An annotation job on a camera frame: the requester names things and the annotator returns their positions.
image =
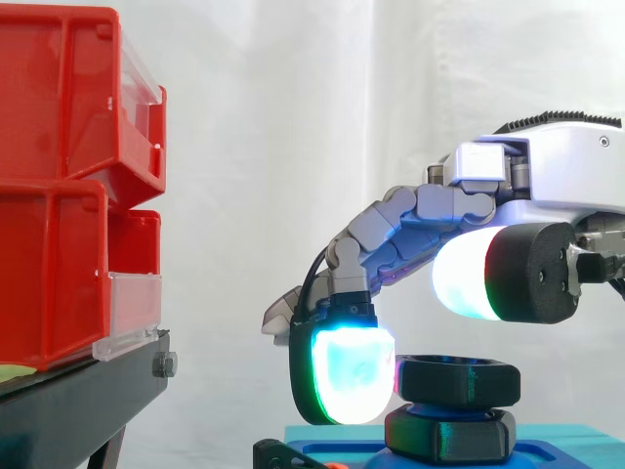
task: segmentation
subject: black shelf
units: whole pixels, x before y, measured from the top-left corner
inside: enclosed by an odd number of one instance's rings
[[[93,359],[0,384],[0,468],[116,466],[123,429],[167,388],[154,373],[168,331],[110,362]]]

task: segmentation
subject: red storage bin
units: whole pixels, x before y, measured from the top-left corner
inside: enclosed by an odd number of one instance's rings
[[[156,338],[157,213],[110,214],[95,181],[3,180],[0,220],[0,364],[43,370],[94,343],[107,360]]]
[[[0,4],[0,175],[91,179],[111,207],[165,191],[165,102],[114,10]]]

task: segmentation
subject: yellow object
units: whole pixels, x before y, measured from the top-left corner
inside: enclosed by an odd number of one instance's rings
[[[28,376],[37,371],[36,368],[21,366],[20,364],[0,364],[0,383],[20,376]]]

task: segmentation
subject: white backdrop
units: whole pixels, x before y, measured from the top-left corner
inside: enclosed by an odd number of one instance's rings
[[[507,120],[625,103],[618,0],[92,3],[119,11],[169,92],[168,189],[149,206],[180,367],[129,425],[122,469],[251,467],[253,443],[302,423],[263,312],[330,236]],[[377,312],[401,353],[519,367],[519,421],[625,438],[625,305],[611,289],[586,288],[561,325],[492,323],[448,313],[426,268]]]

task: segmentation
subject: bolt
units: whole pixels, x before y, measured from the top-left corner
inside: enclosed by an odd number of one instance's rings
[[[178,370],[178,355],[176,352],[158,352],[154,356],[152,375],[157,378],[173,378]]]
[[[270,469],[282,469],[282,461],[279,457],[275,457],[270,461]]]

